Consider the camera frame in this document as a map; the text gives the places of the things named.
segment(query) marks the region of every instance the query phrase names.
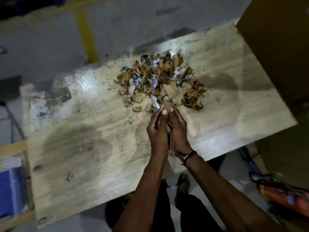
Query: forearm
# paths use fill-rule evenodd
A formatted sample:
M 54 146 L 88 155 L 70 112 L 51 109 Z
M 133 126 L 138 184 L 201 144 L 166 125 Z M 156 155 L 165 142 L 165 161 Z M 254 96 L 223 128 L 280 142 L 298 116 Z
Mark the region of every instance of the forearm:
M 210 167 L 202 157 L 194 155 L 187 160 L 186 167 L 228 230 L 281 230 L 276 222 Z
M 150 231 L 167 155 L 152 155 L 113 231 Z

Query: person's left hand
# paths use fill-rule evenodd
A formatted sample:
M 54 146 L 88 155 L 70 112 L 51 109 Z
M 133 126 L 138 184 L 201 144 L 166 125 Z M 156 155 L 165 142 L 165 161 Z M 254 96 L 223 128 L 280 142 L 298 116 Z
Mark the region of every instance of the person's left hand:
M 165 154 L 168 155 L 168 133 L 166 132 L 166 122 L 168 120 L 168 111 L 164 109 L 165 105 L 161 105 L 160 109 L 153 113 L 149 125 L 147 127 L 147 133 L 151 144 L 151 154 Z M 160 125 L 158 129 L 156 124 L 160 119 Z

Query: pile of debris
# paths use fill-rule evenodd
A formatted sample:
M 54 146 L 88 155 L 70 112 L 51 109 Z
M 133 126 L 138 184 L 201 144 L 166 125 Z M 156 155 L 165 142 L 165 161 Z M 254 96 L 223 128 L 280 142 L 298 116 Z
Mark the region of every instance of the pile of debris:
M 201 100 L 207 88 L 195 78 L 191 66 L 184 63 L 179 53 L 173 56 L 169 52 L 164 56 L 145 54 L 141 63 L 136 60 L 132 67 L 125 66 L 120 72 L 115 82 L 121 85 L 119 94 L 125 97 L 128 107 L 133 102 L 141 103 L 146 94 L 152 99 L 145 107 L 149 112 L 159 109 L 159 104 L 203 108 Z M 141 106 L 133 110 L 139 112 Z

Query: black bracelet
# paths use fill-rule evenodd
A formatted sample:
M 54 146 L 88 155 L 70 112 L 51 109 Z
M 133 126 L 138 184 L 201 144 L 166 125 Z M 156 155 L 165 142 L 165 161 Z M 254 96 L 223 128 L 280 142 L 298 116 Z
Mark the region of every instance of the black bracelet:
M 183 158 L 183 160 L 182 160 L 182 162 L 181 162 L 181 165 L 182 166 L 186 166 L 186 162 L 187 162 L 187 159 L 188 158 L 190 158 L 190 157 L 192 157 L 194 154 L 197 154 L 197 152 L 196 151 L 192 151 L 190 154 L 184 154 L 184 153 L 181 153 L 181 152 L 178 152 L 178 153 L 180 153 L 180 154 L 182 154 L 182 155 L 185 155 L 185 157 Z

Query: wooden table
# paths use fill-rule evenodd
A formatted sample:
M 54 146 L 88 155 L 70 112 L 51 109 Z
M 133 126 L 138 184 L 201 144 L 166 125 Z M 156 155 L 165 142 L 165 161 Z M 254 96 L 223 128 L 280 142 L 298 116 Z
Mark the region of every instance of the wooden table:
M 23 128 L 40 226 L 135 190 L 150 157 L 150 115 L 125 108 L 113 80 L 143 53 L 169 49 L 181 50 L 209 88 L 201 111 L 180 107 L 188 139 L 205 160 L 296 124 L 232 22 L 81 68 L 44 91 L 26 85 Z M 165 176 L 179 166 L 170 157 Z

